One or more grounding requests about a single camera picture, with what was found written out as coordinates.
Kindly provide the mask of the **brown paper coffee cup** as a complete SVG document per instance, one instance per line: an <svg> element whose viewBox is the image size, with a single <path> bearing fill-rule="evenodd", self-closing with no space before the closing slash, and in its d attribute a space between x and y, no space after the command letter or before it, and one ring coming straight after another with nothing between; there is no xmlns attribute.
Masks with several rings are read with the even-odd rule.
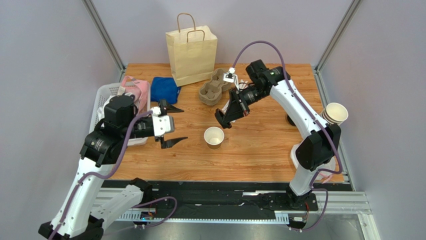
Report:
<svg viewBox="0 0 426 240"><path fill-rule="evenodd" d="M219 127L212 126L205 130L203 138L210 149L216 150L220 148L222 142L224 141L225 134Z"/></svg>

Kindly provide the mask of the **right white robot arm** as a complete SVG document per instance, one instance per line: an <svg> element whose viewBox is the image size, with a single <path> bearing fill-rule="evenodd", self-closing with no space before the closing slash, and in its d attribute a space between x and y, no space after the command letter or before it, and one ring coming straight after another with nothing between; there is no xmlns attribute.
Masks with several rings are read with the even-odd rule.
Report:
<svg viewBox="0 0 426 240"><path fill-rule="evenodd" d="M336 174L326 164L337 157L341 128L323 119L304 100L283 67L269 69L259 59L245 70L252 82L244 89L231 88L226 111L216 109L215 118L223 129L230 129L232 121L249 115L251 104L268 96L280 104L303 138L293 152L298 166L285 197L287 205L297 209L304 206L319 173Z"/></svg>

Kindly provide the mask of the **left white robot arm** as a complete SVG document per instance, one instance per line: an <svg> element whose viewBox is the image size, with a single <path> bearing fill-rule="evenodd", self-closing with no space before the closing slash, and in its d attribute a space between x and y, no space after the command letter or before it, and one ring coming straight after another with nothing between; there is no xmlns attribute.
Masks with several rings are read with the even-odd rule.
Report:
<svg viewBox="0 0 426 240"><path fill-rule="evenodd" d="M118 170L129 139L153 137L162 149L180 138L165 140L175 130L172 113L179 108L165 99L156 107L138 113L134 99L117 95L104 108L104 117L89 133L80 150L78 169L57 215L40 225L38 233L48 240L99 240L105 230L130 208L153 203L152 185L135 178L124 190L99 207L94 202L105 180Z"/></svg>

